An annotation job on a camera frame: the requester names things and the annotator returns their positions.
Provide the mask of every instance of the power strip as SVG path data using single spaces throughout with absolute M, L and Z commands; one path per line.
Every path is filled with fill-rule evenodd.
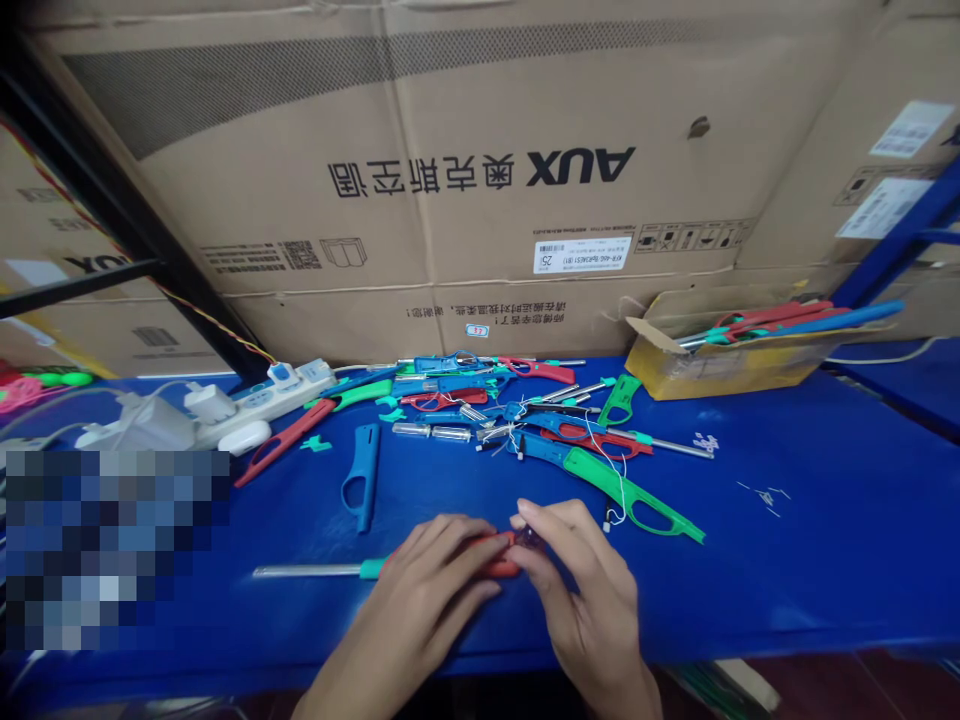
M 300 380 L 294 385 L 277 388 L 272 380 L 267 380 L 231 395 L 230 399 L 237 403 L 237 412 L 215 425 L 198 424 L 193 449 L 213 450 L 224 435 L 254 420 L 275 420 L 337 384 L 330 366 L 320 358 L 301 365 L 294 373 Z

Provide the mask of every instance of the plastic lighter part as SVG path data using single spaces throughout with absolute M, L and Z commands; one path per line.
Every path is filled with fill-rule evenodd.
M 678 513 L 669 505 L 655 498 L 643 488 L 634 485 L 629 480 L 621 478 L 616 472 L 614 472 L 613 468 L 604 463 L 602 460 L 598 460 L 586 450 L 582 450 L 581 448 L 577 447 L 572 448 L 570 453 L 563 461 L 563 468 L 564 470 L 573 473 L 577 477 L 586 480 L 594 487 L 599 488 L 606 493 L 611 500 L 618 504 L 621 497 L 620 493 L 622 483 L 625 503 L 623 508 L 624 512 L 627 513 L 627 517 L 633 520 L 634 524 L 643 528 L 647 532 L 655 535 L 687 535 L 701 545 L 703 544 L 703 538 L 705 537 L 703 530 L 687 520 L 683 515 Z M 633 505 L 636 502 L 642 502 L 646 505 L 649 505 L 651 508 L 670 520 L 670 529 L 658 530 L 657 528 L 652 528 L 649 525 L 644 525 L 642 522 L 637 520 L 636 516 L 633 514 Z
M 380 426 L 361 425 L 355 434 L 357 444 L 353 451 L 353 467 L 340 486 L 340 499 L 347 512 L 357 517 L 357 533 L 370 530 L 373 517 L 373 498 L 377 491 L 377 455 L 380 451 Z M 360 505 L 347 502 L 347 485 L 363 480 L 363 501 Z
M 633 377 L 633 375 L 621 375 L 617 378 L 617 384 L 610 393 L 610 397 L 607 398 L 607 402 L 603 406 L 603 411 L 600 413 L 600 417 L 597 418 L 597 422 L 607 427 L 608 425 L 620 425 L 632 418 L 633 394 L 640 389 L 640 385 L 641 382 Z M 623 410 L 626 415 L 619 420 L 611 420 L 610 411 L 615 408 L 617 410 Z
M 397 435 L 420 435 L 430 437 L 430 426 L 420 423 L 394 423 L 393 431 Z
M 446 440 L 467 441 L 473 436 L 473 433 L 468 428 L 448 428 L 443 425 L 434 425 L 432 435 Z

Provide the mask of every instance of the sticker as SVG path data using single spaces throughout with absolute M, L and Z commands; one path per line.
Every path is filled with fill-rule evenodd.
M 632 235 L 590 240 L 548 240 L 533 251 L 534 275 L 622 270 Z
M 70 279 L 59 265 L 49 260 L 7 260 L 7 265 L 34 287 Z
M 837 237 L 883 240 L 931 185 L 933 180 L 886 178 L 844 223 Z
M 940 105 L 913 100 L 907 103 L 897 119 L 891 123 L 877 144 L 870 150 L 871 155 L 883 157 L 911 158 L 933 137 L 955 110 L 953 105 Z

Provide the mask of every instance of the metal cylinder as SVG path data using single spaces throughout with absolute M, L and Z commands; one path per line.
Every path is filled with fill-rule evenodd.
M 253 571 L 254 577 L 335 577 L 359 575 L 360 565 L 264 565 Z
M 580 383 L 574 383 L 573 385 L 567 385 L 565 388 L 554 390 L 552 393 L 547 393 L 546 395 L 542 395 L 540 399 L 543 402 L 550 402 L 551 400 L 557 399 L 561 395 L 566 395 L 567 393 L 571 393 L 574 390 L 579 390 L 579 389 L 580 389 Z

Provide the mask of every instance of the plastic component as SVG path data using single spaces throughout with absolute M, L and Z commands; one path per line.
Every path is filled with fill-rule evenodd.
M 250 459 L 250 465 L 247 471 L 237 480 L 233 486 L 241 488 L 257 475 L 263 472 L 274 460 L 285 453 L 294 443 L 298 442 L 306 435 L 318 422 L 333 412 L 336 407 L 335 400 L 325 399 L 314 407 L 307 410 L 303 417 L 297 420 L 293 425 L 283 432 L 279 432 L 267 440 L 254 456 Z
M 216 385 L 201 387 L 188 383 L 190 392 L 183 398 L 183 406 L 197 416 L 204 425 L 215 425 L 237 413 L 237 404 Z
M 568 448 L 560 443 L 551 442 L 542 437 L 520 431 L 524 436 L 524 451 L 532 457 L 546 460 L 567 472 L 586 480 L 594 487 L 602 490 L 607 497 L 618 505 L 620 504 L 621 483 L 623 497 L 626 500 L 624 512 L 637 527 L 655 535 L 687 535 L 701 545 L 705 537 L 704 532 L 687 520 L 683 515 L 669 505 L 657 500 L 653 495 L 638 487 L 630 480 L 621 478 L 608 463 L 596 458 L 582 448 Z M 633 514 L 633 505 L 642 502 L 649 505 L 658 513 L 671 521 L 669 530 L 658 530 L 641 523 Z
M 290 363 L 271 365 L 267 368 L 267 377 L 273 380 L 277 392 L 288 392 L 303 382 Z
M 348 512 L 357 517 L 357 533 L 370 530 L 373 518 L 373 498 L 377 491 L 377 455 L 380 451 L 380 426 L 361 425 L 355 433 L 357 444 L 353 450 L 353 467 L 340 486 L 340 499 Z M 347 485 L 363 480 L 363 500 L 359 506 L 347 502 Z
M 254 420 L 224 435 L 217 443 L 217 450 L 240 457 L 270 439 L 270 424 L 266 420 Z
M 59 387 L 63 385 L 63 376 L 60 373 L 40 373 L 36 377 L 44 387 Z
M 90 385 L 96 379 L 90 373 L 64 373 L 61 377 L 64 385 L 69 385 L 70 387 L 82 387 L 84 385 Z
M 378 415 L 381 420 L 384 422 L 397 422 L 397 420 L 406 420 L 407 416 L 404 414 L 403 410 L 397 408 L 393 412 L 389 412 L 386 415 Z
M 607 398 L 607 402 L 603 406 L 603 411 L 600 413 L 600 417 L 597 418 L 597 422 L 607 427 L 609 425 L 620 425 L 632 418 L 633 395 L 640 389 L 641 385 L 642 383 L 633 375 L 621 375 L 618 377 L 617 384 L 610 393 L 610 397 Z M 611 420 L 610 412 L 613 409 L 623 410 L 626 415 L 619 420 Z
M 332 450 L 333 445 L 323 442 L 319 435 L 311 435 L 309 438 L 304 440 L 303 443 L 301 443 L 300 449 L 323 452 L 324 450 Z
M 553 432 L 546 428 L 540 429 L 540 436 L 547 440 L 567 443 L 568 445 L 577 445 L 593 452 L 605 454 L 613 460 L 619 460 L 624 457 L 627 460 L 635 458 L 640 453 L 653 455 L 653 448 L 650 443 L 640 443 L 627 438 L 608 435 L 606 433 L 595 432 L 593 438 L 590 435 L 583 436 L 583 430 L 578 425 L 561 425 L 560 432 Z
M 464 442 L 473 437 L 473 433 L 468 428 L 448 428 L 443 425 L 434 425 L 432 435 L 433 437 L 446 440 L 460 440 Z
M 419 423 L 394 423 L 393 431 L 397 435 L 420 435 L 430 437 L 430 426 Z

